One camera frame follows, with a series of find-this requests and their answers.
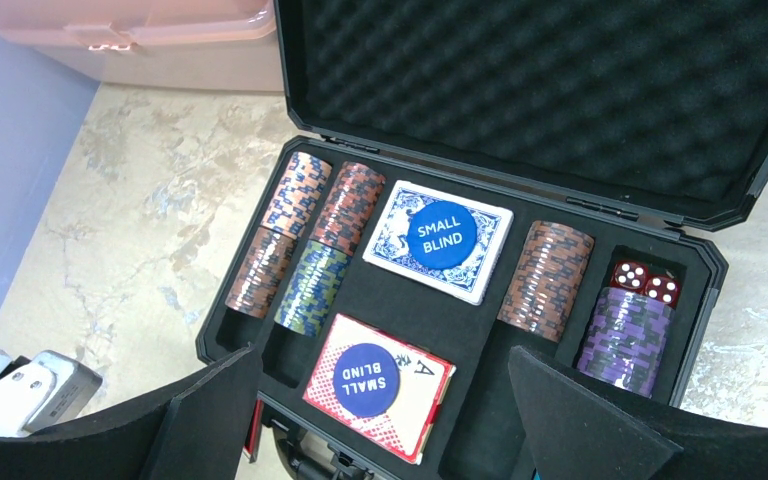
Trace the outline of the brown poker chip stack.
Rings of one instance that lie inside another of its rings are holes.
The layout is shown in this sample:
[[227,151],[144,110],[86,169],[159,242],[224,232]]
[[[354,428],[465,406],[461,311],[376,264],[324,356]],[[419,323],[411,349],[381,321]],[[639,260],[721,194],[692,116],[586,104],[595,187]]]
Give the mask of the brown poker chip stack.
[[533,222],[496,319],[559,342],[594,246],[568,225]]

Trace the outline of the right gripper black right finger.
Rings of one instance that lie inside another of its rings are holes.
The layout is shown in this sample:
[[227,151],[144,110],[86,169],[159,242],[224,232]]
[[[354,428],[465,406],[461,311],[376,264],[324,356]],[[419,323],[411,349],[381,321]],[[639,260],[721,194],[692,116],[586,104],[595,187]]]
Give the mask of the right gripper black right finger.
[[508,370],[543,479],[768,479],[768,428],[658,403],[524,346]]

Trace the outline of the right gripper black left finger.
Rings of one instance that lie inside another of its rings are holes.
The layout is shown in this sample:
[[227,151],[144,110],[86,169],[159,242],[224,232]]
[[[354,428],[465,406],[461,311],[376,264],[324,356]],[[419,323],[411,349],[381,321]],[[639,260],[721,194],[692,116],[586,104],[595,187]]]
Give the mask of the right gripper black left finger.
[[233,479],[262,373],[252,347],[26,438],[0,438],[0,479]]

